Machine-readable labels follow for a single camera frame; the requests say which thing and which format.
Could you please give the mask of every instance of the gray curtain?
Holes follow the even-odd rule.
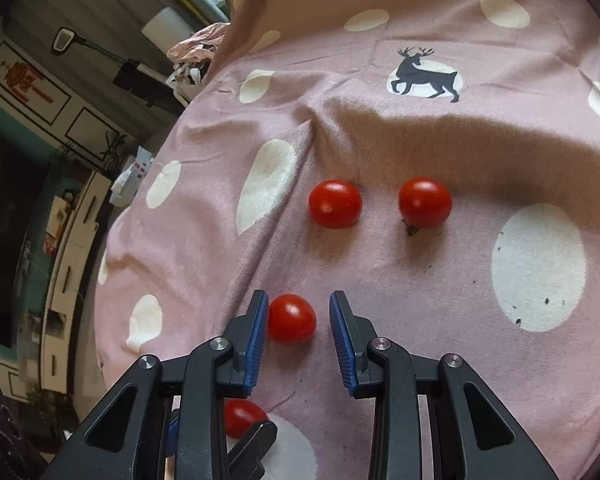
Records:
[[[59,27],[69,27],[119,56],[140,60],[165,76],[167,57],[141,29],[164,7],[173,7],[194,30],[201,25],[176,0],[15,0],[4,30],[30,56],[129,134],[146,139],[175,122],[174,115],[146,103],[112,83],[119,64],[74,44],[64,56],[51,54]]]

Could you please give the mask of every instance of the tomato stem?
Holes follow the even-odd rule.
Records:
[[[402,219],[402,221],[407,226],[407,236],[408,237],[412,237],[414,234],[416,234],[420,230],[419,227],[416,227],[415,225],[408,224],[407,221],[404,218]]]

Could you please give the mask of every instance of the cherry tomato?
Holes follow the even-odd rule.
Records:
[[[241,438],[254,422],[261,420],[269,420],[269,417],[250,400],[224,400],[224,430],[231,438]]]
[[[400,188],[398,208],[408,226],[436,227],[451,213],[451,193],[435,180],[412,178]]]
[[[351,227],[362,213],[362,197],[353,184],[325,180],[309,194],[309,215],[319,226],[329,229]]]
[[[315,312],[307,300],[295,294],[283,294],[270,303],[267,333],[273,341],[299,344],[314,332]]]

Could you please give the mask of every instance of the television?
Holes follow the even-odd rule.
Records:
[[[47,168],[0,136],[0,344],[11,347],[13,290],[20,253]]]

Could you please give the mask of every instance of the deer print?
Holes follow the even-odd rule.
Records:
[[[400,63],[398,70],[395,71],[395,76],[398,79],[391,81],[391,86],[394,89],[394,93],[400,93],[398,92],[398,85],[400,83],[405,84],[402,95],[408,94],[413,85],[430,84],[437,93],[430,95],[429,98],[438,97],[439,95],[445,93],[445,90],[447,90],[454,96],[451,102],[457,103],[460,99],[460,95],[454,89],[454,81],[456,79],[456,75],[458,75],[458,72],[442,73],[417,68],[420,65],[420,58],[430,56],[434,53],[434,50],[432,48],[429,50],[424,50],[421,48],[418,53],[410,56],[409,52],[412,49],[413,47],[407,47],[406,50],[398,50],[398,54],[403,56],[404,59]]]

